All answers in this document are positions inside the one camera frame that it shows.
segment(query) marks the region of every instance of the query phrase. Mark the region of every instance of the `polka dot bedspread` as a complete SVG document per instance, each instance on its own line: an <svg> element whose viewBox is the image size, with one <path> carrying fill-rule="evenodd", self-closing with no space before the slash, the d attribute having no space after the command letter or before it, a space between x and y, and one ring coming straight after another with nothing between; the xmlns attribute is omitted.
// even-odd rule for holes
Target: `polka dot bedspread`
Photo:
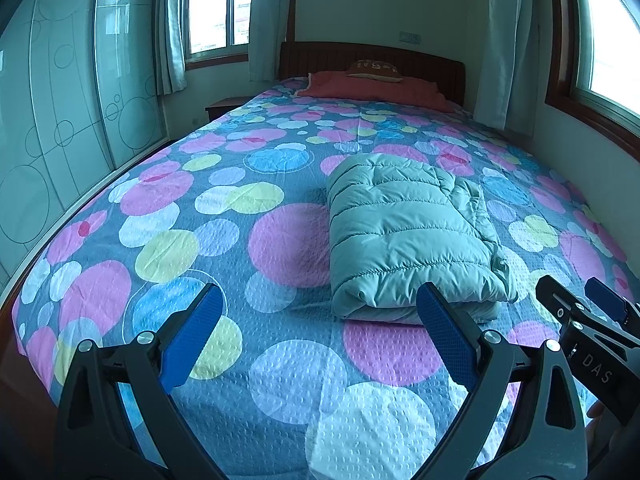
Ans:
<svg viewBox="0 0 640 480"><path fill-rule="evenodd" d="M18 346L57 401L79 341L129 342L214 281L223 317L173 396L229 478L408 479L466 391L423 327L333 318L325 180L342 160L391 153L482 185L521 297L484 328L511 342L558 338L534 298L544 274L578 296L596 276L631 301L639 282L575 186L466 112L293 97L305 83L267 90L91 200L24 283ZM510 386L479 463L497 450L516 394ZM590 403L582 387L580 398Z"/></svg>

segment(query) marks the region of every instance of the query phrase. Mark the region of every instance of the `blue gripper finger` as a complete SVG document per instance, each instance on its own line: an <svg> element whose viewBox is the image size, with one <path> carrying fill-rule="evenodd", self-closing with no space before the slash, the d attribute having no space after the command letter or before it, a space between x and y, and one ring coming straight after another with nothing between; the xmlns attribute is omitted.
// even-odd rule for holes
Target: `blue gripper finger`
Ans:
<svg viewBox="0 0 640 480"><path fill-rule="evenodd" d="M185 383L222 316L225 303L222 291L216 285L206 285L203 292L204 295L198 295L195 300L198 303L162 352L159 380L167 394Z"/></svg>
<svg viewBox="0 0 640 480"><path fill-rule="evenodd" d="M626 300L617 295L598 278L589 278L584 284L584 293L613 321L622 323L626 319Z"/></svg>
<svg viewBox="0 0 640 480"><path fill-rule="evenodd" d="M466 312L456 312L433 283L418 289L416 309L451 378L472 391L478 382L478 325Z"/></svg>

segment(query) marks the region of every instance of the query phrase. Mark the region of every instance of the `wooden bed frame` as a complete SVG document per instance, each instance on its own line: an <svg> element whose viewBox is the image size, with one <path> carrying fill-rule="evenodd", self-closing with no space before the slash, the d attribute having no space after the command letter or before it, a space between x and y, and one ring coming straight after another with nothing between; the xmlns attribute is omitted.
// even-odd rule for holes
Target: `wooden bed frame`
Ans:
<svg viewBox="0 0 640 480"><path fill-rule="evenodd" d="M432 81L449 101L463 105L465 65L445 57L415 50L358 43L286 41L280 49L278 78L307 76L309 72L347 70L359 59L375 59L394 65L409 77Z"/></svg>
<svg viewBox="0 0 640 480"><path fill-rule="evenodd" d="M346 70L351 63L359 59L375 59L392 63L405 76L437 83L440 92L448 100L461 106L463 104L465 97L463 63L389 46L285 42L280 51L278 78L282 80L307 76L309 72L322 70ZM130 168L122 168L122 173L128 169ZM53 236L45 240L43 247ZM34 261L20 275L0 310L0 416L7 419L35 458L50 470L57 410L28 359L17 351L11 315L14 302Z"/></svg>

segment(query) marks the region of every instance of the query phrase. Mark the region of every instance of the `hand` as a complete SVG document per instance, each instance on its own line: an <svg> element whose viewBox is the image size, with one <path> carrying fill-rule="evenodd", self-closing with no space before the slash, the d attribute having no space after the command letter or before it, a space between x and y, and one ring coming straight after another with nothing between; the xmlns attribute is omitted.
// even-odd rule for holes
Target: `hand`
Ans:
<svg viewBox="0 0 640 480"><path fill-rule="evenodd" d="M587 449L591 452L591 447L593 447L593 441L595 439L596 428L602 418L602 414L604 413L604 404L599 400L596 400L591 407L587 410L587 416L592 419L586 427L587 433ZM613 449L620 438L620 434L624 430L624 427L620 426L616 431L611 435L611 439L609 440L609 449Z"/></svg>

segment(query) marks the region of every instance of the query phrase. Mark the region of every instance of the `window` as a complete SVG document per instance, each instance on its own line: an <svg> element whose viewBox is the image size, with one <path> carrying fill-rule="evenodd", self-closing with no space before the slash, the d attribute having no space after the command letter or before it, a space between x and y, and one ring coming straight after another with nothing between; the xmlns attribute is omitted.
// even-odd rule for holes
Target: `window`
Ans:
<svg viewBox="0 0 640 480"><path fill-rule="evenodd" d="M251 0L183 0L186 60L245 54Z"/></svg>
<svg viewBox="0 0 640 480"><path fill-rule="evenodd" d="M636 0L552 0L546 103L640 161L640 27Z"/></svg>
<svg viewBox="0 0 640 480"><path fill-rule="evenodd" d="M640 134L640 28L621 0L578 0L580 51L576 86L585 100L634 122Z"/></svg>

